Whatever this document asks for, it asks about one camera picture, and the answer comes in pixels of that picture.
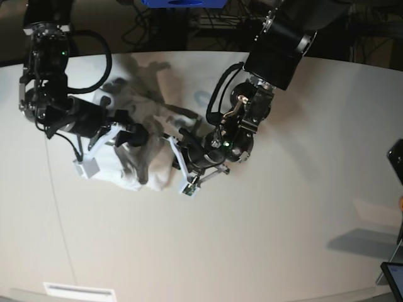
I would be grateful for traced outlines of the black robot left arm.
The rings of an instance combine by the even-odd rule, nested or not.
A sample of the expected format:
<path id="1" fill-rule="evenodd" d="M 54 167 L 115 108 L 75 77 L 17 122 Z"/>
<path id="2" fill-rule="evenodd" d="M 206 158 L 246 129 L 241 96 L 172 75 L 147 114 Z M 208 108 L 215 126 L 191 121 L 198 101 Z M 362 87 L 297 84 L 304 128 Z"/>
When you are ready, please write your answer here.
<path id="1" fill-rule="evenodd" d="M 275 89 L 289 87 L 317 32 L 349 6 L 344 1 L 275 1 L 258 27 L 243 62 L 221 75 L 205 113 L 213 130 L 199 137 L 184 128 L 172 143 L 173 167 L 200 180 L 208 169 L 229 173 L 227 162 L 249 158 L 259 124 L 270 111 Z"/>

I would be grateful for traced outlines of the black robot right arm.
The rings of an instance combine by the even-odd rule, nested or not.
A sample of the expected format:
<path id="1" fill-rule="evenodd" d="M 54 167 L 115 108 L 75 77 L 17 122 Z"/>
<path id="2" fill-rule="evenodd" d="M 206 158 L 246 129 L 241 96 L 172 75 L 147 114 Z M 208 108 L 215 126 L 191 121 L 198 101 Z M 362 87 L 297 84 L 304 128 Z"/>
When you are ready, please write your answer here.
<path id="1" fill-rule="evenodd" d="M 113 115 L 106 107 L 90 103 L 78 96 L 99 89 L 112 68 L 111 50 L 106 40 L 92 30 L 74 30 L 71 26 L 72 1 L 28 1 L 23 31 L 30 38 L 28 55 L 19 81 L 19 109 L 47 138 L 64 131 L 100 142 L 111 133 L 115 146 L 127 143 L 143 146 L 149 132 L 134 122 L 128 111 L 118 109 Z M 101 78 L 89 87 L 68 85 L 65 72 L 75 36 L 89 36 L 99 41 L 106 59 Z"/>

